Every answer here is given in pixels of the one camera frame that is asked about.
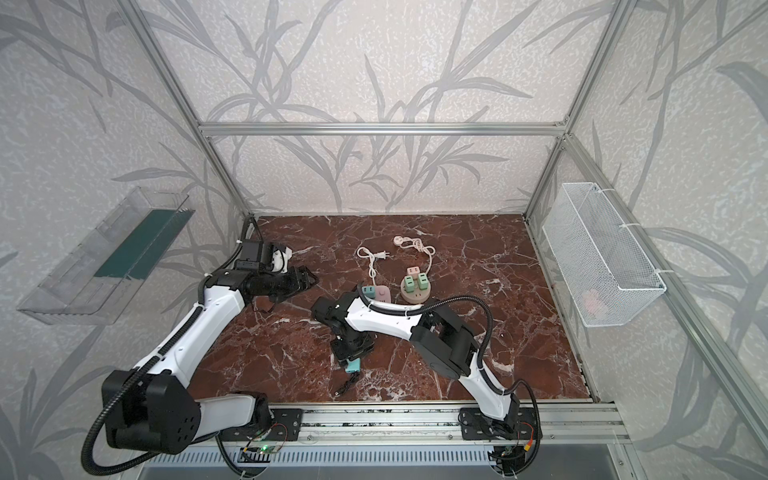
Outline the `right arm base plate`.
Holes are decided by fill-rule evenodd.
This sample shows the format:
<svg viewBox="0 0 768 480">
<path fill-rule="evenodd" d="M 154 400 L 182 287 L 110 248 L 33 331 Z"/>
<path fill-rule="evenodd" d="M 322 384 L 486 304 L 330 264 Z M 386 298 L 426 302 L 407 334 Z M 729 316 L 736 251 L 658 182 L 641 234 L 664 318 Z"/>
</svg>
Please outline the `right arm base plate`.
<svg viewBox="0 0 768 480">
<path fill-rule="evenodd" d="M 463 440 L 511 440 L 524 443 L 542 438 L 532 407 L 512 407 L 504 420 L 491 419 L 479 408 L 459 410 L 458 422 Z"/>
</svg>

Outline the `pink square power strip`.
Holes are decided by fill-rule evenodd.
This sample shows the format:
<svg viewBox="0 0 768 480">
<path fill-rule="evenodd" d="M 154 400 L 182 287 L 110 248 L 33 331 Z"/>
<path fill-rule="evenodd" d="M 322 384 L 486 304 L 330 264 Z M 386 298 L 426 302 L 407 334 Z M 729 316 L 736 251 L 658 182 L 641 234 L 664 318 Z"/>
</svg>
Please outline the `pink square power strip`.
<svg viewBox="0 0 768 480">
<path fill-rule="evenodd" d="M 376 293 L 376 298 L 370 299 L 370 300 L 375 300 L 375 301 L 384 302 L 384 303 L 390 303 L 392 301 L 391 291 L 387 286 L 384 286 L 384 285 L 372 285 L 372 286 L 376 287 L 377 293 Z"/>
</svg>

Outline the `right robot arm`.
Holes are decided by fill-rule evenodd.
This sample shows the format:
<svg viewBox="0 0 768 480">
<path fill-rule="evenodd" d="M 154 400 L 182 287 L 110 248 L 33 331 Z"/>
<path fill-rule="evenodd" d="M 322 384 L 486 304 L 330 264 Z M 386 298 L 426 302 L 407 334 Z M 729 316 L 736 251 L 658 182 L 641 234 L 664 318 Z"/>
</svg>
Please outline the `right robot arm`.
<svg viewBox="0 0 768 480">
<path fill-rule="evenodd" d="M 472 328 L 451 308 L 452 303 L 471 302 L 486 315 L 486 335 L 477 341 Z M 430 301 L 424 305 L 398 305 L 372 300 L 362 291 L 347 292 L 338 299 L 318 298 L 312 306 L 316 321 L 334 335 L 331 350 L 343 366 L 373 351 L 377 337 L 407 341 L 422 361 L 437 374 L 458 381 L 475 400 L 475 408 L 462 408 L 458 422 L 465 440 L 539 440 L 540 415 L 535 401 L 523 409 L 518 387 L 522 379 L 505 388 L 484 361 L 490 343 L 493 317 L 490 308 L 472 295 Z"/>
</svg>

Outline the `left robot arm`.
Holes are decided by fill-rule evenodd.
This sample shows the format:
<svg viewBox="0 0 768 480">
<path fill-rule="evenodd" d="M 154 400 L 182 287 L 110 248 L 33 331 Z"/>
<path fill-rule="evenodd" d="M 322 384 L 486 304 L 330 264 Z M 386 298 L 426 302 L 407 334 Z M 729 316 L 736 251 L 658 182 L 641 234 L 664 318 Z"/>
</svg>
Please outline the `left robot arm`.
<svg viewBox="0 0 768 480">
<path fill-rule="evenodd" d="M 314 287 L 306 267 L 283 272 L 219 269 L 198 286 L 185 319 L 129 370 L 115 370 L 101 387 L 102 411 L 85 436 L 81 465 L 93 476 L 111 476 L 160 454 L 218 439 L 233 428 L 264 434 L 274 417 L 262 393 L 236 393 L 196 400 L 188 387 L 225 327 L 255 298 L 279 303 Z"/>
</svg>

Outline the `aluminium front rail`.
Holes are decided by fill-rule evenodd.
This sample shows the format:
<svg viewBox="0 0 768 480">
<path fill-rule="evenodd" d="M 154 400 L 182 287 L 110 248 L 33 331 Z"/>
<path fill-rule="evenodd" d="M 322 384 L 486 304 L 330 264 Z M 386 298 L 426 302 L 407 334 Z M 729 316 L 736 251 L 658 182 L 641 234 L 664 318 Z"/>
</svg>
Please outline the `aluminium front rail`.
<svg viewBox="0 0 768 480">
<path fill-rule="evenodd" d="M 626 444 L 628 431 L 613 404 L 544 401 L 534 433 L 530 404 L 521 404 L 519 431 L 509 439 L 482 434 L 461 411 L 468 401 L 284 403 L 271 407 L 276 425 L 268 433 L 243 428 L 224 434 L 229 443 L 300 446 Z"/>
</svg>

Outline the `beige round power strip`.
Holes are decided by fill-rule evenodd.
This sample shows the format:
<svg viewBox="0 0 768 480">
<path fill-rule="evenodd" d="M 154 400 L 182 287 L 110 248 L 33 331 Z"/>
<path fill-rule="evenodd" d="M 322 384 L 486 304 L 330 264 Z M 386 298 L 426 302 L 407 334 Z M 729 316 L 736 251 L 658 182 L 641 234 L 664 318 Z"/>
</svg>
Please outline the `beige round power strip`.
<svg viewBox="0 0 768 480">
<path fill-rule="evenodd" d="M 417 284 L 417 277 L 413 277 L 416 282 L 416 290 L 414 293 L 408 294 L 402 290 L 402 281 L 400 283 L 400 297 L 408 304 L 412 305 L 418 305 L 418 304 L 424 304 L 431 296 L 431 282 L 430 282 L 430 289 L 422 291 L 418 288 Z"/>
</svg>

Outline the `clear plastic wall shelf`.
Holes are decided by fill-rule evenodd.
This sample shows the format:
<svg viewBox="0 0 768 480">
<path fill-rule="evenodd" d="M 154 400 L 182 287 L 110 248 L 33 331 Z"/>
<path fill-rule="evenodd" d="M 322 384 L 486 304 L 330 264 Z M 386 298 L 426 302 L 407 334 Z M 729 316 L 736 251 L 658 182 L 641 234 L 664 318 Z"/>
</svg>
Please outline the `clear plastic wall shelf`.
<svg viewBox="0 0 768 480">
<path fill-rule="evenodd" d="M 187 193 L 134 188 L 17 310 L 46 325 L 115 323 L 194 213 Z"/>
</svg>

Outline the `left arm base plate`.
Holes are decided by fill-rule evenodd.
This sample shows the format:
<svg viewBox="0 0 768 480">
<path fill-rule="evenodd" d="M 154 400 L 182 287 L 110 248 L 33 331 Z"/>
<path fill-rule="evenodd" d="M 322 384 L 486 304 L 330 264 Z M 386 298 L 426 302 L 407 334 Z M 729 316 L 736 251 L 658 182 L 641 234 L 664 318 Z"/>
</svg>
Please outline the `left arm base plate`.
<svg viewBox="0 0 768 480">
<path fill-rule="evenodd" d="M 224 442 L 295 442 L 301 430 L 304 410 L 277 408 L 271 410 L 272 418 L 256 426 L 226 429 L 221 438 Z"/>
</svg>

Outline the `green plug adapter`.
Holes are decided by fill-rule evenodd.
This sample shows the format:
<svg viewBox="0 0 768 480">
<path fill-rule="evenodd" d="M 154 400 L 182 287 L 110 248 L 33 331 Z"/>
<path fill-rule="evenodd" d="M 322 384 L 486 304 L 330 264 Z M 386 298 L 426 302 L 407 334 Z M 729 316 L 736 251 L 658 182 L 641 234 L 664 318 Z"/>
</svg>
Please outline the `green plug adapter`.
<svg viewBox="0 0 768 480">
<path fill-rule="evenodd" d="M 419 273 L 417 275 L 418 288 L 422 291 L 430 289 L 430 282 L 426 273 Z"/>
<path fill-rule="evenodd" d="M 407 275 L 402 281 L 402 290 L 408 294 L 414 293 L 416 290 L 416 282 L 411 275 Z"/>
</svg>

